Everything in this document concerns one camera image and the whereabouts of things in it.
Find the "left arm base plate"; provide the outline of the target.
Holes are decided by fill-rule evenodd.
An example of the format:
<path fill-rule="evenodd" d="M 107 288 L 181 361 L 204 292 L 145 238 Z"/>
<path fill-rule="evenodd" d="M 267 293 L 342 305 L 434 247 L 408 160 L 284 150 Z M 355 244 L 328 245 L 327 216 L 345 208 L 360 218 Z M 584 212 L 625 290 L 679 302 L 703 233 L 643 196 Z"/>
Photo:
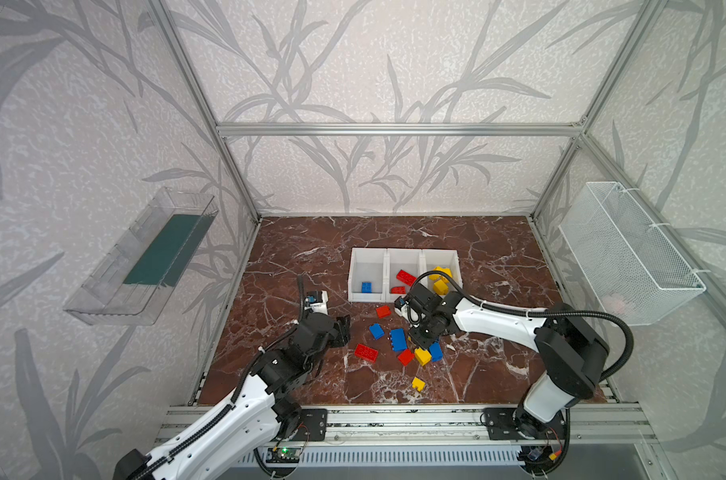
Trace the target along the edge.
<path fill-rule="evenodd" d="M 292 413 L 281 425 L 277 435 L 283 441 L 320 442 L 326 438 L 329 411 L 325 408 L 303 408 Z"/>

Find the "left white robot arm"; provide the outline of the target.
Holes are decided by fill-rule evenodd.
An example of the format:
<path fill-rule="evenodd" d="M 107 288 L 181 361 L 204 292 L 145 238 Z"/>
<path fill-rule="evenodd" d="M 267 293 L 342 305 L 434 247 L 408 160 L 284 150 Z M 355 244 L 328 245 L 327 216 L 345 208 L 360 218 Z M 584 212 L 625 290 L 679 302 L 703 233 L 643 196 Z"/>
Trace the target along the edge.
<path fill-rule="evenodd" d="M 115 479 L 216 479 L 247 453 L 294 434 L 301 407 L 291 392 L 307 382 L 325 353 L 350 339 L 351 318 L 306 311 L 246 366 L 231 393 L 187 429 L 116 464 Z"/>

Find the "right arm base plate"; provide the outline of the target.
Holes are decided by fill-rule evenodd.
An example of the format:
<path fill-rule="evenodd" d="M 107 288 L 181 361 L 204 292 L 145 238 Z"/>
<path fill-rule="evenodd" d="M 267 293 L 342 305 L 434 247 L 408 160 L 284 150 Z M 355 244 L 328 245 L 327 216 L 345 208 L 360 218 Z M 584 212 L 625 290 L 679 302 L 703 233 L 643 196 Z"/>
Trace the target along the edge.
<path fill-rule="evenodd" d="M 563 440 L 570 427 L 563 411 L 549 422 L 543 422 L 527 413 L 522 406 L 487 407 L 482 410 L 480 422 L 490 440 Z"/>

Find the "long red lego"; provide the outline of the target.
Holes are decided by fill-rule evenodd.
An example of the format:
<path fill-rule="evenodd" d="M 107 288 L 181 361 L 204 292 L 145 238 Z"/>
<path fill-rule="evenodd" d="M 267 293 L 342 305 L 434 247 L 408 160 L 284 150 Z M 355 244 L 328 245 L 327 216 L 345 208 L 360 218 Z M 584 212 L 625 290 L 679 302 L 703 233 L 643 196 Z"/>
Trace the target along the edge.
<path fill-rule="evenodd" d="M 358 344 L 355 347 L 354 355 L 357 358 L 365 360 L 369 363 L 375 363 L 378 358 L 379 352 L 376 349 L 368 347 L 367 345 Z"/>

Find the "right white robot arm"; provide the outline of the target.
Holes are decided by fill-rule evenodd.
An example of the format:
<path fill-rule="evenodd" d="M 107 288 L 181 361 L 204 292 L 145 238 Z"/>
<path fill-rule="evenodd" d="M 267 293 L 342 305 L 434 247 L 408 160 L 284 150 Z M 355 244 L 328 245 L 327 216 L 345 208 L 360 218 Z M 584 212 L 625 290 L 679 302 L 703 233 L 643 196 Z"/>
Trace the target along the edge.
<path fill-rule="evenodd" d="M 511 415 L 510 428 L 526 439 L 553 429 L 566 420 L 571 407 L 591 399 L 602 381 L 626 365 L 635 346 L 629 325 L 610 313 L 575 310 L 567 304 L 523 308 L 481 300 L 438 270 L 417 277 L 408 293 L 396 298 L 394 310 L 409 322 L 410 339 L 420 348 L 465 332 L 536 352 L 544 372 Z M 587 322 L 589 318 L 607 321 L 623 333 L 623 350 L 611 365 L 606 364 L 610 346 Z"/>

